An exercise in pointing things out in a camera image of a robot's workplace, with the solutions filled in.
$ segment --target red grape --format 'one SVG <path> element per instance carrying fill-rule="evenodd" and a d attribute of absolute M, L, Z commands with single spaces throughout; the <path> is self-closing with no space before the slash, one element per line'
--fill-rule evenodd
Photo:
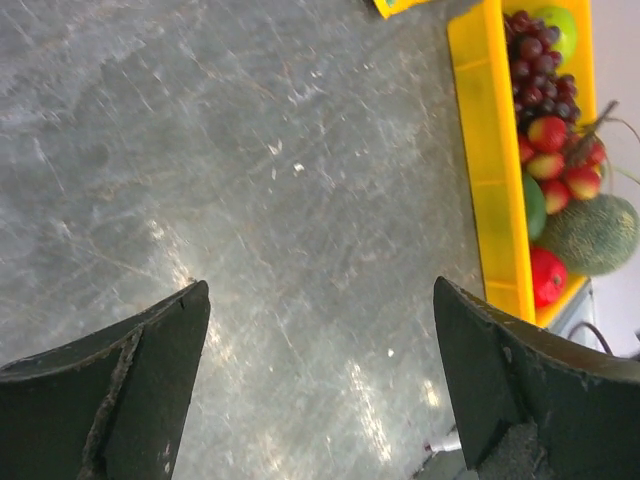
<path fill-rule="evenodd" d="M 537 87 L 528 86 L 522 90 L 520 98 L 524 106 L 535 107 L 542 101 L 542 92 Z"/>
<path fill-rule="evenodd" d="M 553 60 L 549 55 L 540 55 L 532 66 L 534 72 L 547 75 L 553 71 Z"/>
<path fill-rule="evenodd" d="M 571 107 L 564 102 L 558 102 L 556 103 L 555 114 L 563 120 L 567 120 L 571 115 Z"/>
<path fill-rule="evenodd" d="M 504 16 L 504 35 L 507 39 L 507 45 L 509 45 L 516 36 L 511 28 L 511 18 L 506 14 Z"/>
<path fill-rule="evenodd" d="M 553 43 L 552 43 L 552 45 L 553 45 L 558 40 L 560 40 L 560 28 L 558 28 L 555 25 L 553 25 L 552 27 L 549 27 L 549 30 L 551 31 L 551 33 L 554 36 Z"/>
<path fill-rule="evenodd" d="M 571 123 L 577 123 L 578 120 L 580 120 L 580 117 L 582 116 L 582 110 L 580 110 L 580 108 L 577 105 L 574 105 L 573 107 L 571 107 L 571 113 L 569 114 L 569 122 Z"/>
<path fill-rule="evenodd" d="M 556 42 L 555 34 L 549 28 L 543 28 L 537 35 L 538 40 L 542 43 L 542 48 L 545 51 L 549 50 L 551 46 Z"/>
<path fill-rule="evenodd" d="M 548 81 L 541 89 L 542 96 L 545 98 L 555 99 L 558 96 L 558 89 L 553 82 Z"/>
<path fill-rule="evenodd" d="M 531 76 L 531 85 L 542 88 L 547 83 L 547 77 L 541 73 Z"/>
<path fill-rule="evenodd" d="M 529 64 L 524 60 L 516 60 L 511 64 L 511 78 L 514 80 L 527 78 L 530 73 Z"/>
<path fill-rule="evenodd" d="M 562 89 L 564 87 L 562 87 L 562 85 L 575 85 L 576 83 L 576 77 L 574 77 L 573 75 L 567 73 L 563 76 L 561 76 L 560 78 L 558 78 L 558 88 Z"/>
<path fill-rule="evenodd" d="M 529 14 L 524 10 L 520 10 L 513 14 L 511 17 L 511 28 L 516 33 L 524 33 L 529 28 L 531 24 L 531 18 L 529 18 Z"/>
<path fill-rule="evenodd" d="M 527 37 L 520 43 L 520 56 L 524 60 L 535 60 L 541 53 L 542 44 L 537 38 Z"/>
<path fill-rule="evenodd" d="M 527 28 L 527 33 L 535 35 L 544 30 L 544 20 L 541 18 L 533 18 L 531 19 L 531 23 L 529 24 L 529 28 Z"/>
<path fill-rule="evenodd" d="M 551 52 L 549 52 L 549 56 L 553 60 L 553 66 L 555 68 L 558 68 L 562 63 L 562 54 L 560 52 L 556 52 L 555 50 L 552 50 Z"/>
<path fill-rule="evenodd" d="M 566 92 L 559 92 L 558 96 L 556 97 L 556 100 L 558 102 L 564 102 L 570 107 L 576 104 L 575 100 L 573 99 L 573 96 Z"/>
<path fill-rule="evenodd" d="M 554 102 L 552 98 L 547 97 L 544 100 L 542 100 L 542 102 L 540 102 L 540 105 L 538 106 L 538 111 L 542 115 L 551 115 L 555 110 L 555 107 L 556 107 L 556 102 Z"/>
<path fill-rule="evenodd" d="M 518 129 L 521 132 L 526 132 L 529 129 L 529 124 L 534 118 L 536 118 L 536 112 L 533 109 L 524 109 L 519 115 Z"/>
<path fill-rule="evenodd" d="M 578 95 L 578 89 L 572 83 L 564 83 L 564 82 L 560 82 L 560 80 L 558 80 L 556 85 L 558 87 L 558 92 L 559 93 L 568 95 L 570 97 L 575 97 L 575 96 Z"/>

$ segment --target melon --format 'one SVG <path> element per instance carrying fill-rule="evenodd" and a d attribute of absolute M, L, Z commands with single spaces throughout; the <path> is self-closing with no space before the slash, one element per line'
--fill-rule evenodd
<path fill-rule="evenodd" d="M 544 194 L 536 181 L 526 172 L 522 173 L 522 190 L 524 192 L 525 214 L 527 216 L 527 233 L 529 240 L 537 240 L 547 221 L 547 204 Z"/>
<path fill-rule="evenodd" d="M 547 219 L 537 242 L 553 252 L 571 273 L 596 276 L 620 268 L 640 239 L 638 213 L 627 200 L 600 194 L 572 201 Z"/>

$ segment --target yellow object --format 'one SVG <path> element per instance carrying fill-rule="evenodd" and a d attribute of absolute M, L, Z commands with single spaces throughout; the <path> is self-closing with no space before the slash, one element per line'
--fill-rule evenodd
<path fill-rule="evenodd" d="M 398 1 L 391 8 L 376 0 L 384 17 L 415 3 Z M 576 21 L 578 45 L 560 73 L 575 75 L 582 121 L 592 122 L 597 112 L 590 0 L 483 0 L 448 28 L 487 301 L 539 327 L 551 323 L 586 279 L 570 276 L 556 303 L 535 310 L 502 15 L 551 5 L 569 9 Z"/>
<path fill-rule="evenodd" d="M 380 11 L 380 15 L 389 18 L 396 13 L 404 12 L 407 8 L 426 3 L 429 0 L 375 0 L 376 7 Z"/>

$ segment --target apple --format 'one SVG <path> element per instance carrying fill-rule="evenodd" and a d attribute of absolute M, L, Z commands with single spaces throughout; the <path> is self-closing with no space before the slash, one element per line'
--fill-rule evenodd
<path fill-rule="evenodd" d="M 571 12 L 563 7 L 549 6 L 536 11 L 533 16 L 544 20 L 548 27 L 560 29 L 560 38 L 553 49 L 562 54 L 562 63 L 568 62 L 578 44 L 578 26 Z"/>

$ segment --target bunch of grapes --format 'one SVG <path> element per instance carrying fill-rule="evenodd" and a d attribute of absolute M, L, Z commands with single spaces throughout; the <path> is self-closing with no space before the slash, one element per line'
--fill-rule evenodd
<path fill-rule="evenodd" d="M 556 74 L 562 54 L 552 50 L 560 29 L 547 27 L 524 10 L 512 16 L 505 14 L 504 29 L 518 129 L 526 131 L 533 120 L 546 115 L 560 117 L 569 127 L 574 126 L 582 113 L 575 102 L 575 78 Z"/>

